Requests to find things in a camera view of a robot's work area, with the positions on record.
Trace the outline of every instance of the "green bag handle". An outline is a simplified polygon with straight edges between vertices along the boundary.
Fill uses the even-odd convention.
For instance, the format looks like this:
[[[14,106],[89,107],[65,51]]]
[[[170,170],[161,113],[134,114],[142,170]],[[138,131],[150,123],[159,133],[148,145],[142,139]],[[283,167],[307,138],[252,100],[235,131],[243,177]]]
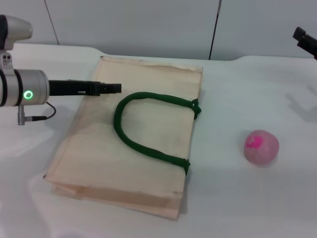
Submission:
[[[155,158],[155,159],[170,162],[174,165],[178,165],[180,167],[183,167],[185,170],[185,174],[187,174],[189,166],[190,166],[190,163],[188,160],[183,159],[183,158],[179,158],[176,156],[167,155],[161,151],[140,145],[140,144],[134,142],[133,140],[129,139],[126,136],[126,134],[123,132],[122,126],[121,126],[121,119],[122,119],[122,113],[123,113],[124,107],[132,100],[145,99],[145,98],[152,98],[152,99],[164,101],[167,103],[172,103],[172,104],[180,105],[183,107],[191,108],[195,113],[194,119],[196,119],[198,114],[202,111],[200,109],[200,107],[198,107],[198,104],[199,104],[198,99],[194,99],[192,101],[187,101],[187,100],[182,99],[182,98],[178,98],[178,97],[174,97],[174,96],[170,96],[170,95],[164,95],[164,94],[148,93],[148,92],[133,93],[133,94],[130,94],[129,96],[127,96],[126,98],[124,98],[121,102],[119,102],[119,104],[117,105],[117,107],[115,109],[114,118],[113,118],[114,130],[116,131],[116,133],[118,134],[120,139],[127,146],[140,152],[141,154],[150,156],[150,157]]]

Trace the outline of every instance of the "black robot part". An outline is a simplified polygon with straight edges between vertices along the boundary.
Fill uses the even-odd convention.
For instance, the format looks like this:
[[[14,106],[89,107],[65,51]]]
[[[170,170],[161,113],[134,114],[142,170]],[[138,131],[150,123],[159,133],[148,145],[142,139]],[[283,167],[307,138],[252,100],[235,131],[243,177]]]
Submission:
[[[306,31],[302,28],[297,27],[293,38],[298,40],[297,46],[312,54],[317,60],[317,40],[314,37],[306,34]]]
[[[5,15],[0,15],[0,50],[4,49],[6,37],[8,35],[8,22]]]
[[[78,80],[50,80],[50,96],[87,95],[121,93],[120,83],[101,83]]]

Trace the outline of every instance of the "beige bag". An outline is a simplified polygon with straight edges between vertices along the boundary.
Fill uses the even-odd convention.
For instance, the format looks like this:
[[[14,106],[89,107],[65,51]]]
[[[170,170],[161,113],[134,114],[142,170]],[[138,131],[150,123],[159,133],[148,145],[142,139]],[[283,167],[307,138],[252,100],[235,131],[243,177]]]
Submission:
[[[201,67],[101,57],[93,80],[122,83],[122,93],[84,97],[45,180],[62,195],[177,219],[184,169],[124,144],[114,131],[113,114],[134,92],[196,99],[201,79]],[[188,159],[193,121],[190,108],[144,99],[125,107],[122,128],[139,144]]]

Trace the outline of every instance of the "black cable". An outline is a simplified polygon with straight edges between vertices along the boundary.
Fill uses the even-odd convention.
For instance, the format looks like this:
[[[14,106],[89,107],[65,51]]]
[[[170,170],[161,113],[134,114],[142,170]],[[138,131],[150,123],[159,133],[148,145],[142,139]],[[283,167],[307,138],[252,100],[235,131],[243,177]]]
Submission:
[[[56,108],[55,108],[52,104],[50,104],[49,102],[46,102],[46,103],[47,103],[51,108],[54,109],[53,114],[50,115],[49,117],[47,117],[47,116],[32,116],[32,117],[31,117],[31,118],[32,118],[32,121],[47,120],[47,119],[50,119],[50,118],[54,117],[54,115],[56,114]]]
[[[53,24],[53,21],[52,21],[52,18],[51,18],[51,14],[50,14],[50,11],[49,11],[49,8],[48,8],[48,4],[47,4],[46,0],[44,0],[44,3],[45,3],[46,10],[48,12],[48,15],[49,15],[51,24],[52,24],[52,28],[53,28],[53,31],[54,31],[54,34],[55,34],[55,38],[56,38],[57,44],[59,45],[58,37],[57,37],[56,31],[55,31],[55,27],[54,27],[54,24]]]
[[[210,52],[209,52],[209,60],[211,59],[211,53],[212,53],[212,48],[213,48],[214,36],[216,35],[216,28],[217,28],[217,23],[218,23],[218,18],[219,18],[220,9],[221,9],[221,2],[222,2],[222,0],[219,0],[218,11],[217,11],[217,17],[216,17],[216,22],[215,22],[215,24],[214,24],[213,35],[212,35],[212,41],[211,41],[211,47],[210,47]]]
[[[48,104],[51,108],[54,109],[53,114],[46,118],[46,120],[47,120],[47,119],[50,119],[50,118],[52,118],[52,117],[55,116],[55,114],[56,114],[56,108],[55,108],[52,104],[50,104],[49,102],[46,102],[46,104]]]

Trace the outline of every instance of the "white table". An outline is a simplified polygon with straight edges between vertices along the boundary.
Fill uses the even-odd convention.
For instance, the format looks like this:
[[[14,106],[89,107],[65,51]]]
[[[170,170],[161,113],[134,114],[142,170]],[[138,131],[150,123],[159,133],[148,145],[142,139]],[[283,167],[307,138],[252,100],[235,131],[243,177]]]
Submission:
[[[102,52],[17,44],[16,68],[49,79],[88,80]],[[0,238],[298,238],[317,234],[317,61],[243,57],[235,61],[155,59],[204,67],[203,112],[195,122],[191,172],[179,220],[54,195],[43,181],[81,96],[52,97],[57,114],[18,126],[0,109]],[[26,115],[49,115],[46,106]],[[273,133],[278,159],[249,164],[243,139]]]

